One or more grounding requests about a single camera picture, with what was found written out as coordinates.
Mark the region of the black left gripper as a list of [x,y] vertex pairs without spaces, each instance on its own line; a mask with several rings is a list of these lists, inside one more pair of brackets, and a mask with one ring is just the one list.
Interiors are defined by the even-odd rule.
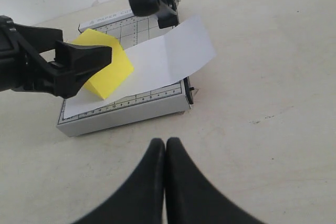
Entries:
[[[55,59],[47,62],[40,54],[53,49]],[[1,16],[1,91],[49,92],[40,83],[47,81],[54,95],[71,98],[111,61],[109,46],[69,44],[61,29],[20,25]]]

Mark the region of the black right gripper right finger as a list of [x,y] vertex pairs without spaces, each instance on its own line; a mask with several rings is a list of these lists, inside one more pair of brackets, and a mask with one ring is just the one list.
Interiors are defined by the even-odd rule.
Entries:
[[168,223],[262,223],[209,182],[177,137],[166,143],[165,198]]

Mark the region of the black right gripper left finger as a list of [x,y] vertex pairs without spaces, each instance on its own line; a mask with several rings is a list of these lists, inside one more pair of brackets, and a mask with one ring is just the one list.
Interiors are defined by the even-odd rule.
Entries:
[[75,223],[162,223],[164,162],[164,142],[154,138],[119,189]]

